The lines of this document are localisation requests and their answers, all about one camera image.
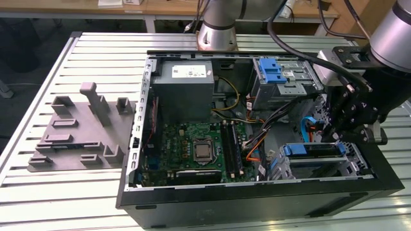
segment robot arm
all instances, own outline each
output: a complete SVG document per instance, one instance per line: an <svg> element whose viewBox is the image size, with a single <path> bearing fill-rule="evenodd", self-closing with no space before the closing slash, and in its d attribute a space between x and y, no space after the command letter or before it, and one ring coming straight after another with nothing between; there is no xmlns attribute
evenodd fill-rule
<svg viewBox="0 0 411 231"><path fill-rule="evenodd" d="M233 50L235 20L264 20L272 12L280 12L284 4L285 0L211 0L197 37L199 48ZM285 51L309 59L291 47L285 49L287 45L272 34L271 30L271 36ZM397 0L365 47L335 47L319 54L325 62L311 60L327 91L324 142L387 143L379 124L411 97L409 38L411 1Z"/></svg>
<svg viewBox="0 0 411 231"><path fill-rule="evenodd" d="M287 0L209 0L197 43L204 51L236 48L236 19L265 20Z"/></svg>
<svg viewBox="0 0 411 231"><path fill-rule="evenodd" d="M327 89L329 121L323 141L385 144L379 124L411 97L411 1L397 0L365 47L335 47L321 59L337 62L367 82L367 92L339 87L336 73L315 65Z"/></svg>

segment aluminum extrusion table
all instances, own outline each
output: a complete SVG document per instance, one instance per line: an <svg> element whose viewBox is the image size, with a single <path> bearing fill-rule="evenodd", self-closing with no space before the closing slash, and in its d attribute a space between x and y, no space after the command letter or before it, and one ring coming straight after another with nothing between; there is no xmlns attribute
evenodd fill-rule
<svg viewBox="0 0 411 231"><path fill-rule="evenodd" d="M120 169L60 172L26 171L26 162L45 131L55 96L85 102L80 84L93 81L108 101L139 97L147 50L195 50L193 35L73 33L33 103L0 156L0 229L141 230L123 210L115 209ZM295 48L317 52L351 45L344 39L283 36ZM280 51L268 36L237 35L240 51ZM383 124L388 145L380 149L405 189L355 206L333 217L224 224L172 230L409 230L411 229L411 117L396 108Z"/></svg>

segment black cable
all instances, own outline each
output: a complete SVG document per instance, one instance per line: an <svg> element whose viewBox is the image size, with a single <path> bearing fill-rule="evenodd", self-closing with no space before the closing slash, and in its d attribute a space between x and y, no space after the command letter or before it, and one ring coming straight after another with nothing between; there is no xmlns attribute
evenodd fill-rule
<svg viewBox="0 0 411 231"><path fill-rule="evenodd" d="M200 3L201 3L201 2L203 2L203 0L199 0L199 1L197 1L197 12L196 12L196 15L195 15L195 17L193 17L191 23L185 26L185 28L188 28L189 25L192 26L192 25L193 25L193 22L195 22L195 21L197 20L197 18L199 18L200 8L201 8Z"/></svg>
<svg viewBox="0 0 411 231"><path fill-rule="evenodd" d="M9 140L12 137L10 136L2 136L2 135L0 135L0 139L6 139L6 140Z"/></svg>
<svg viewBox="0 0 411 231"><path fill-rule="evenodd" d="M317 93L305 95L305 96L297 96L295 97L288 103L285 103L280 108L277 108L272 114L268 116L265 122L263 123L259 134L245 143L245 145L251 144L252 142L257 141L263 135L268 132L272 123L275 123L281 117L284 117L292 107L301 102L303 100L315 99L319 96Z"/></svg>
<svg viewBox="0 0 411 231"><path fill-rule="evenodd" d="M345 3L345 6L347 6L347 8L348 8L348 11L349 11L349 13L351 13L351 15L352 15L355 21L356 21L356 22L360 21L360 19L359 19L360 17L359 17L359 15L357 15L357 13L355 12L355 9L353 9L353 7L352 7L352 5L351 5L349 0L344 0L344 3Z"/></svg>
<svg viewBox="0 0 411 231"><path fill-rule="evenodd" d="M275 17L277 15L279 11L284 7L284 4L285 4L285 1L283 1L281 6L277 8L276 12L271 16L271 18L268 20L268 26L267 26L268 34L269 34L271 38L273 39L273 41L277 43L279 47L284 51L287 51L289 54L293 54L295 56L301 58L303 60L307 60L307 61L323 66L324 68L329 69L331 71L336 72L339 74L337 79L345 87L349 83L352 83L355 85L355 87L359 88L360 91L368 92L368 87L367 87L365 83L363 83L363 81L352 73L349 73L344 68L341 68L340 66L335 65L333 63L331 63L331 62L328 62L323 59L319 59L316 57L312 57L312 56L301 53L300 51L293 49L291 46L288 46L283 42L283 40L277 37L277 35L275 34L273 29L272 29L273 20L275 20Z"/></svg>
<svg viewBox="0 0 411 231"><path fill-rule="evenodd" d="M203 9L203 12L201 12L201 14L200 14L200 17L199 17L199 19L197 19L197 22L196 22L196 24L195 24L195 26L193 26L193 29L192 29L193 32L195 32L196 29L197 29L197 25L199 25L199 23L200 23L200 19L201 19L203 16L204 16L205 9L207 9L208 4L209 4L209 0L204 0L204 1L207 1L207 2L205 2L204 9Z"/></svg>
<svg viewBox="0 0 411 231"><path fill-rule="evenodd" d="M344 38L349 38L349 39L367 39L365 36L363 35L353 35L353 34L345 34L345 33L337 33L337 32L333 32L328 26L327 26L327 23L325 23L325 19L324 19L324 12L323 12L323 7L321 7L321 0L319 0L319 15L320 15L320 21L321 21L321 24L323 24L323 27L324 27L324 30L327 31L328 34L333 35L333 36L337 36L337 37L344 37Z"/></svg>
<svg viewBox="0 0 411 231"><path fill-rule="evenodd" d="M293 16L293 11L292 11L292 8L288 6L288 5L285 5L287 6L287 8L291 10L291 23L295 23L295 16Z"/></svg>

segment wooden desk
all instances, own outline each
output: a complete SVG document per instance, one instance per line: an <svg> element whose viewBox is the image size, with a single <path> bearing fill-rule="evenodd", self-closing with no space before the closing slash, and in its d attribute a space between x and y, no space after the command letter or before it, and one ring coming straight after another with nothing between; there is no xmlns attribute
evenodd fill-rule
<svg viewBox="0 0 411 231"><path fill-rule="evenodd" d="M141 19L148 33L155 33L155 20L192 20L197 0L144 0L141 5L124 4L123 8L99 9L99 0L0 0L0 17L18 18L69 18L69 19ZM299 1L293 6L296 23L320 24L316 5ZM331 9L324 12L331 26L339 13ZM279 17L276 22L289 22ZM316 35L325 35L319 26Z"/></svg>
<svg viewBox="0 0 411 231"><path fill-rule="evenodd" d="M293 5L292 12L296 23L319 24L315 35L324 36L325 30L319 19L317 3L312 1L312 5L307 1L297 1ZM197 0L148 0L145 14L147 20L192 20L196 15ZM340 16L332 7L324 12L325 23L332 26L333 20ZM288 23L289 18L276 18L276 22Z"/></svg>
<svg viewBox="0 0 411 231"><path fill-rule="evenodd" d="M319 18L316 1L309 5L305 1L297 1L292 11L295 18ZM145 14L153 15L196 15L197 0L148 0ZM324 12L325 18L337 18L339 13L332 7Z"/></svg>
<svg viewBox="0 0 411 231"><path fill-rule="evenodd" d="M99 0L0 0L1 12L20 13L93 13L128 14L125 11L144 13L147 0L141 5L127 5L123 8L99 9Z"/></svg>

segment chip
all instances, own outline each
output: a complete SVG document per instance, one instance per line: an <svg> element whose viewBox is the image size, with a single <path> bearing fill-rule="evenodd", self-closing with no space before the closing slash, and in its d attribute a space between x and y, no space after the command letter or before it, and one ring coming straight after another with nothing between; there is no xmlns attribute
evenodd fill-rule
<svg viewBox="0 0 411 231"><path fill-rule="evenodd" d="M200 165L208 164L213 157L212 139L197 138L192 140L193 161Z"/></svg>

